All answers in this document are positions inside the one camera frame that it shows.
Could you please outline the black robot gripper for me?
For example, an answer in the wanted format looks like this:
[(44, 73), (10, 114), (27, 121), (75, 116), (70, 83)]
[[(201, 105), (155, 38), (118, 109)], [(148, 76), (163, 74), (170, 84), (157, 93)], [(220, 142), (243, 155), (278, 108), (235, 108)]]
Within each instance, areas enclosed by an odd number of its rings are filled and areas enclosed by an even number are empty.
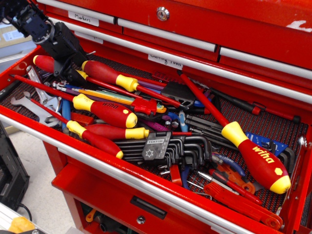
[(88, 59), (78, 38), (63, 22), (49, 22), (47, 27), (47, 32), (39, 38), (34, 38), (34, 43), (55, 59), (54, 76), (72, 85), (85, 85), (87, 81), (72, 68), (72, 60), (74, 63), (83, 63)]

